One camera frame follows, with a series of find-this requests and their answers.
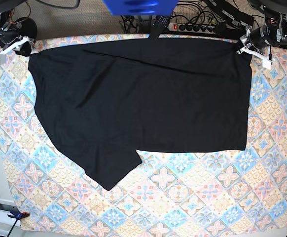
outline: black cable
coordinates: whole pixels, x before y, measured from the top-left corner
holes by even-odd
[[[193,25],[193,26],[195,26],[196,22],[197,22],[198,19],[199,19],[200,14],[202,14],[202,13],[204,12],[204,11],[203,11],[199,6],[197,6],[196,4],[177,4],[177,5],[178,5],[178,6],[193,6],[193,7],[197,8],[197,9],[199,10],[199,12],[200,12],[197,16],[194,16],[192,19],[190,19],[190,20],[186,23],[186,25],[192,23],[192,20],[197,17],[197,20],[195,21],[195,23],[194,23],[194,25]]]
[[[12,21],[12,16],[13,16],[13,14],[14,14],[14,9],[13,9],[13,12],[12,12],[12,10],[11,10],[11,11],[10,11],[10,14],[9,14],[9,19],[8,19],[8,22],[9,22],[10,24],[14,25],[14,24],[21,23],[21,22],[23,22],[23,21],[26,21],[26,20],[30,17],[31,12],[32,12],[32,8],[31,8],[31,6],[30,6],[30,4],[29,4],[28,1],[25,1],[25,2],[26,2],[26,4],[27,4],[27,6],[29,7],[29,10],[30,10],[29,14],[28,14],[26,17],[23,17],[22,20],[19,20],[19,21],[14,22],[14,21]]]
[[[78,6],[80,5],[80,0],[76,0],[74,6],[56,6],[56,5],[52,5],[52,4],[46,3],[44,1],[41,1],[41,0],[36,0],[36,1],[38,1],[39,3],[46,5],[46,6],[50,6],[50,7],[54,7],[54,8],[58,8],[58,9],[67,9],[67,10],[74,10],[74,9],[78,8]]]
[[[183,16],[183,15],[175,15],[175,16],[171,16],[170,19],[173,19],[175,17],[183,17],[185,18],[187,21],[190,21],[186,16]]]
[[[257,26],[260,28],[260,25],[258,24],[258,22],[256,20],[254,20],[254,22],[257,24]]]
[[[179,1],[179,2],[190,2],[190,3],[195,3],[195,2],[202,2],[203,0],[198,0],[198,1]]]
[[[217,23],[219,23],[217,17],[216,17],[215,15],[212,15],[212,16],[213,16],[213,18],[217,21]]]
[[[272,46],[271,45],[270,45],[270,54],[269,54],[269,58],[268,59],[272,61]]]
[[[239,7],[238,7],[238,5],[236,4],[236,1],[234,1],[234,0],[232,0],[233,1],[233,3],[235,4],[235,7],[239,10]]]
[[[208,15],[208,23],[207,23],[207,26],[205,27],[205,30],[208,28],[208,26],[211,25],[212,20],[213,20],[213,16],[212,15]]]
[[[196,18],[195,22],[194,22],[193,25],[192,25],[192,27],[194,27],[194,26],[196,25],[198,19],[200,18],[200,16],[201,16],[201,13],[198,14],[197,16],[192,17],[192,18],[187,22],[187,25],[190,24],[190,23],[192,23],[193,20]]]
[[[268,17],[276,17],[275,14],[271,13],[271,12],[268,12],[268,11],[265,11],[264,9],[261,9],[261,7],[254,7],[256,10],[258,10],[260,13],[262,13],[263,15],[265,16],[268,16]]]
[[[259,16],[259,15],[252,15],[252,16],[257,16],[257,17],[260,17],[260,18],[265,18],[264,16]]]
[[[13,224],[13,226],[12,226],[11,230],[9,231],[9,233],[7,234],[7,236],[6,236],[6,237],[9,237],[9,236],[10,236],[10,234],[11,234],[11,232],[12,232],[12,230],[13,230],[14,226],[16,225],[16,222],[17,222],[17,221],[18,221],[18,220],[15,220],[15,222],[14,222],[14,224]]]
[[[225,21],[221,16],[217,15],[216,13],[214,13],[213,10],[211,10],[210,7],[208,7],[208,9],[211,11],[211,13],[212,13],[215,17],[219,18],[221,21]]]
[[[134,33],[137,33],[138,31],[138,25],[134,25],[134,17],[133,16],[120,16],[122,18],[122,21],[120,21],[119,23],[123,23],[122,27],[123,27],[123,30],[124,30],[124,33],[125,34],[129,34],[130,33],[130,30],[131,28],[135,29],[135,32]]]

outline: black wire bundle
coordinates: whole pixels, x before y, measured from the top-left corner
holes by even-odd
[[[124,34],[129,34],[129,33],[137,33],[138,32],[138,25],[134,25],[134,16],[120,16],[122,18],[121,21],[119,21]]]
[[[197,9],[198,14],[196,16],[192,17],[191,19],[188,19],[184,15],[176,15],[176,13],[173,11],[170,19],[173,19],[175,17],[183,17],[185,20],[187,20],[187,23],[185,24],[185,26],[192,24],[192,27],[194,27],[197,24],[199,19],[201,19],[200,25],[203,25],[205,20],[206,20],[206,17],[208,17],[208,23],[207,23],[206,27],[208,27],[209,25],[212,24],[213,19],[216,20],[216,24],[224,21],[221,17],[217,16],[214,12],[212,12],[212,10],[210,8],[209,8],[210,11],[206,11],[205,9],[208,6],[202,6],[200,4],[202,1],[203,0],[197,0],[197,1],[180,0],[179,3],[177,4],[177,6],[192,6],[192,7]]]

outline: motor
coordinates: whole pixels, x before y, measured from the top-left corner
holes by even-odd
[[[0,65],[6,62],[6,54],[14,50],[16,54],[29,56],[32,52],[32,45],[37,37],[37,25],[35,21],[27,17],[22,17],[12,21],[14,7],[24,2],[24,0],[4,0],[0,1]]]
[[[271,56],[264,56],[262,51],[268,46],[287,45],[287,0],[248,1],[253,8],[265,15],[265,25],[255,30],[247,26],[246,34],[240,37],[236,52],[253,54],[263,59],[264,67],[270,68]]]

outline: black fabric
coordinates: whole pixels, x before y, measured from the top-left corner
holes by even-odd
[[[206,39],[121,40],[30,56],[36,115],[105,189],[157,152],[244,150],[251,56]]]

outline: cable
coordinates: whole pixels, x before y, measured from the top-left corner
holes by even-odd
[[[134,17],[133,16],[120,16],[122,18],[122,21],[119,21],[119,23],[122,25],[122,29],[124,30],[125,34],[129,34],[130,30],[133,28],[135,29],[134,33],[137,33],[138,31],[138,25],[134,25]]]
[[[27,17],[25,17],[23,20],[20,20],[20,21],[17,21],[17,22],[13,22],[13,21],[12,21],[12,16],[13,16],[13,14],[14,14],[14,9],[13,9],[13,12],[10,11],[10,14],[9,14],[9,23],[10,23],[10,24],[21,23],[21,22],[23,22],[23,21],[26,21],[26,20],[30,17],[31,12],[32,12],[32,9],[31,9],[31,6],[30,6],[29,2],[28,2],[28,1],[25,1],[25,2],[26,2],[26,4],[27,4],[27,6],[29,6],[29,9],[30,9],[29,15],[28,15]]]
[[[238,7],[238,5],[236,4],[236,1],[234,1],[234,0],[232,0],[233,1],[233,3],[235,4],[235,7],[239,10],[239,7]]]
[[[74,9],[78,8],[80,5],[80,0],[76,0],[74,6],[57,6],[57,5],[52,5],[52,4],[46,3],[46,2],[41,1],[41,0],[36,0],[36,1],[38,1],[39,3],[41,3],[45,6],[50,6],[50,7],[54,7],[54,8],[58,8],[58,9],[66,9],[66,10],[74,10]]]
[[[175,18],[175,17],[183,17],[183,18],[185,18],[188,22],[190,21],[186,16],[183,16],[183,15],[175,15],[175,16],[170,17],[170,19],[173,19],[173,18]]]
[[[202,2],[203,0],[198,0],[198,1],[182,1],[182,0],[180,0],[180,2],[192,2],[192,3],[194,3],[194,2]]]
[[[254,22],[257,24],[257,27],[260,28],[260,25],[258,24],[257,20],[254,20]]]
[[[212,16],[213,16],[213,18],[217,21],[217,23],[219,23],[219,21],[218,21],[218,19],[216,18],[216,16],[215,16],[215,15],[212,15]]]
[[[257,16],[257,17],[260,17],[260,18],[264,19],[264,16],[259,16],[259,15],[252,15],[252,16]]]
[[[195,19],[196,17],[199,18],[199,16],[200,16],[202,13],[204,13],[203,9],[202,9],[199,5],[197,5],[197,4],[195,4],[195,3],[194,3],[194,4],[177,4],[177,5],[179,5],[179,6],[193,6],[193,7],[197,8],[197,9],[199,10],[199,14],[198,14],[197,16],[194,16],[192,19],[190,19],[187,24],[191,23],[191,21],[192,21],[193,19]]]
[[[213,10],[211,10],[210,7],[208,7],[208,9],[211,11],[211,13],[212,13],[215,17],[219,18],[221,21],[225,21],[221,16],[217,15],[216,13],[214,13]]]
[[[13,228],[14,228],[14,226],[15,226],[15,224],[16,224],[17,221],[18,221],[18,220],[15,220],[15,222],[14,222],[14,224],[13,224],[11,230],[9,231],[9,233],[7,234],[6,237],[9,237],[9,236],[10,236],[10,234],[11,234],[11,232],[12,232],[12,230],[13,230]]]
[[[270,45],[270,54],[268,55],[268,59],[272,61],[272,46]]]
[[[270,24],[274,24],[274,23],[278,22],[279,20],[280,20],[279,18],[276,20],[275,18],[271,17],[270,19],[267,20],[267,22]]]

